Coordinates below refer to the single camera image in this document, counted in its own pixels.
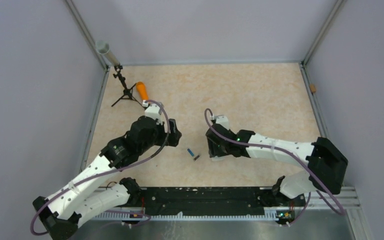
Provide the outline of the blue AA battery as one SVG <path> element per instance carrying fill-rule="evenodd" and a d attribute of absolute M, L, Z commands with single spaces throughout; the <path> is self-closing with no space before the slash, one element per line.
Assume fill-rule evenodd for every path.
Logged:
<path fill-rule="evenodd" d="M 190 148 L 188 148 L 187 151 L 188 151 L 188 153 L 189 153 L 192 157 L 195 156 L 194 153 L 192 152 L 192 150 L 191 150 Z"/>

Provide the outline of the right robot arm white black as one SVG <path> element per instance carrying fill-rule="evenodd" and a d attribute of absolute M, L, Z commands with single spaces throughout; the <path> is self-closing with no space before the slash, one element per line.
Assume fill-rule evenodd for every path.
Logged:
<path fill-rule="evenodd" d="M 281 176 L 272 187 L 273 200 L 279 206 L 287 206 L 304 193 L 322 191 L 338 195 L 341 192 L 349 161 L 328 138 L 292 142 L 251 130 L 234 133 L 219 123 L 209 127 L 205 136 L 211 158 L 270 159 L 301 167 L 298 173 Z"/>

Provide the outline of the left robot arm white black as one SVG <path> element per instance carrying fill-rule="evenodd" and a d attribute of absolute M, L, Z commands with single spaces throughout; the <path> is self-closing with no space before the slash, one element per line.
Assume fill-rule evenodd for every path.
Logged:
<path fill-rule="evenodd" d="M 91 218 L 116 206 L 136 206 L 141 200 L 141 189 L 135 179 L 125 177 L 117 184 L 95 193 L 104 182 L 117 173 L 135 167 L 139 157 L 151 147 L 159 154 L 165 146 L 176 147 L 182 133 L 175 119 L 165 124 L 148 116 L 141 116 L 132 123 L 124 135 L 110 140 L 95 159 L 66 186 L 48 197 L 37 197 L 32 205 L 36 210 L 30 231 L 39 235 L 34 225 L 37 219 L 43 224 L 45 234 L 53 240 L 67 240 Z"/>

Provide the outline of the black mini tripod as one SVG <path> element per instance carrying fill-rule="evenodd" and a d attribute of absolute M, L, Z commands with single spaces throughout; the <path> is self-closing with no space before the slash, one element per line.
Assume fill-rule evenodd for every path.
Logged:
<path fill-rule="evenodd" d="M 134 101 L 140 105 L 141 108 L 145 109 L 143 104 L 139 102 L 134 96 L 133 96 L 133 90 L 136 84 L 134 84 L 132 87 L 128 87 L 126 84 L 126 78 L 122 75 L 123 66 L 122 65 L 116 65 L 114 66 L 115 73 L 113 73 L 113 77 L 115 79 L 118 79 L 123 87 L 122 95 L 117 99 L 111 107 L 114 107 L 119 101 L 121 100 L 128 100 L 128 101 Z"/>

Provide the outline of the small cork piece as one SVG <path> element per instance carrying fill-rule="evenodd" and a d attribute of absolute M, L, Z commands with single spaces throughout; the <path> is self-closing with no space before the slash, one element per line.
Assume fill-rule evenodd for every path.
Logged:
<path fill-rule="evenodd" d="M 309 85 L 309 89 L 312 94 L 314 94 L 317 91 L 316 86 L 312 83 Z"/>

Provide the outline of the grey tube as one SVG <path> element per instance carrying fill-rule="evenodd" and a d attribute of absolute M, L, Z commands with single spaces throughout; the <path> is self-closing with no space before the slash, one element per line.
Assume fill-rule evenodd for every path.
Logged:
<path fill-rule="evenodd" d="M 120 61 L 117 59 L 117 57 L 111 51 L 110 45 L 108 42 L 106 42 L 104 40 L 96 41 L 95 42 L 95 49 L 112 66 L 117 67 L 117 66 L 121 65 Z"/>

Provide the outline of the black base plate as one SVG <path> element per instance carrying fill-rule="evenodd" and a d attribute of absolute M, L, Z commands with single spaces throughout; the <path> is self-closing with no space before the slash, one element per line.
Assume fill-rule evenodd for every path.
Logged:
<path fill-rule="evenodd" d="M 150 216 L 262 216 L 269 208 L 303 207 L 306 199 L 275 196 L 266 187 L 147 187 L 134 206 Z"/>

